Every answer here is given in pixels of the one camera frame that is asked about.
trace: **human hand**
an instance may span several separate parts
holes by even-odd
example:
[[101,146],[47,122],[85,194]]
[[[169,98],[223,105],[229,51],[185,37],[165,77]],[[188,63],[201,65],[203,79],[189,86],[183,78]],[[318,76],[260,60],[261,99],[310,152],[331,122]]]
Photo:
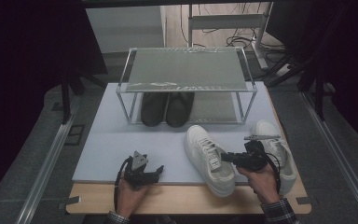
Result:
[[117,213],[129,218],[144,198],[149,186],[134,189],[124,178],[118,183]]
[[276,203],[280,200],[272,167],[267,164],[263,169],[253,172],[242,167],[236,167],[238,172],[248,177],[249,185],[257,194],[261,203]]

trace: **black shoe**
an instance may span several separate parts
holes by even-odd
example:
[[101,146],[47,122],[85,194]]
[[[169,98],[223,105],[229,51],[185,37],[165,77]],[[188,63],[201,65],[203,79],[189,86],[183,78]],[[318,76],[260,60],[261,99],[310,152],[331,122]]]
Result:
[[142,98],[141,121],[148,127],[159,125],[164,119],[167,92],[145,92]]
[[170,93],[165,121],[173,128],[183,126],[190,117],[194,92]]

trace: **gray floor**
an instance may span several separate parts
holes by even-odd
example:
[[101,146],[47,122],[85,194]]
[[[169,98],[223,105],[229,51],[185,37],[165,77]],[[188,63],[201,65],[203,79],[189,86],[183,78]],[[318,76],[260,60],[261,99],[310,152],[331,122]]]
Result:
[[[104,81],[117,81],[126,55],[104,55],[108,75],[96,76]],[[254,77],[262,75],[252,53],[248,54]],[[286,131],[298,171],[310,196],[312,211],[298,216],[302,223],[358,223],[358,202],[300,94],[296,90],[298,77],[292,77],[275,88],[269,88],[272,102]],[[86,92],[73,122],[73,135],[56,162],[54,170],[35,209],[31,223],[91,223],[97,217],[69,215],[64,210],[72,187],[72,175],[82,147],[103,96],[103,89],[83,79]],[[38,122],[0,183],[0,224],[15,223],[48,150],[62,121],[61,88],[46,94],[45,107]],[[329,97],[324,98],[326,125],[334,135],[343,154],[358,176],[358,134],[342,118]],[[183,223],[202,222],[184,217]]]

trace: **metal rail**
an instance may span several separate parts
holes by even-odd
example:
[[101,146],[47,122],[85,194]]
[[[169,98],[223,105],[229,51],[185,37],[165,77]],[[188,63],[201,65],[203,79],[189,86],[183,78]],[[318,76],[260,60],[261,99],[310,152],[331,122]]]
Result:
[[338,168],[340,169],[342,175],[347,181],[348,186],[350,187],[353,195],[358,202],[358,177],[356,173],[351,168],[350,163],[346,159],[345,155],[342,153],[341,148],[336,142],[334,136],[330,133],[330,130],[328,129],[326,123],[319,118],[316,111],[314,110],[314,105],[310,98],[310,95],[304,92],[301,92],[300,95],[306,103],[313,121],[319,129],[319,132],[322,134],[324,141],[328,145],[328,148],[330,149],[330,152],[337,163]]
[[72,123],[75,118],[75,114],[79,108],[81,96],[75,96],[71,103],[72,113],[66,122],[62,124],[58,130],[54,141],[48,151],[48,155],[42,164],[42,167],[37,175],[34,184],[25,200],[24,206],[22,207],[19,216],[17,217],[16,224],[28,224],[31,223],[34,217],[34,212],[38,206],[40,199],[42,198],[43,192],[45,191],[46,185],[50,178],[50,175],[54,169],[55,163],[60,156],[62,146],[65,142],[65,138],[71,129]]

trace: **table surface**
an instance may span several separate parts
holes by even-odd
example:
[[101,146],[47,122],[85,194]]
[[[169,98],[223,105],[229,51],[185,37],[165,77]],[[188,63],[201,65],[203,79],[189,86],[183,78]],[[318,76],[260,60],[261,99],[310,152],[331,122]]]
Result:
[[[273,110],[274,123],[280,126],[269,95],[268,103]],[[79,202],[67,204],[66,210],[71,214],[106,214],[114,211],[113,195],[113,183],[75,183],[69,198],[79,197]],[[284,197],[288,199],[296,214],[310,212],[309,203],[300,204],[297,201],[308,197],[300,176],[293,189]],[[148,191],[135,214],[262,214],[259,204],[249,186],[237,186],[232,195],[222,199],[214,196],[204,184],[158,183]]]
[[[160,183],[167,185],[203,184],[201,175],[185,153],[186,131],[191,125],[197,123],[225,151],[243,152],[245,150],[243,144],[246,142],[243,137],[252,134],[252,126],[255,123],[261,119],[267,119],[276,127],[279,125],[263,82],[256,82],[255,86],[257,94],[245,123],[188,122],[182,127],[172,128],[164,122],[156,127],[146,127],[142,123],[129,124],[117,97],[117,83],[109,83],[77,163],[73,176],[74,182],[113,183],[122,162],[137,150],[141,154],[146,154],[149,160],[145,172],[154,172],[159,166],[164,165],[164,172],[159,179]],[[196,93],[192,114],[200,111],[198,108],[200,104],[197,104],[198,94],[199,92]],[[204,109],[206,112],[215,111],[216,116],[233,113],[229,106],[224,106],[216,100],[219,99],[216,94],[233,93],[205,92],[205,94],[212,94],[204,100],[212,101],[207,109]],[[121,95],[124,105],[132,104],[133,93]],[[251,92],[240,93],[242,105],[245,106],[251,97]],[[211,114],[206,112],[206,116],[201,118],[208,120]],[[238,184],[247,183],[244,175],[238,174],[237,171],[236,178]]]

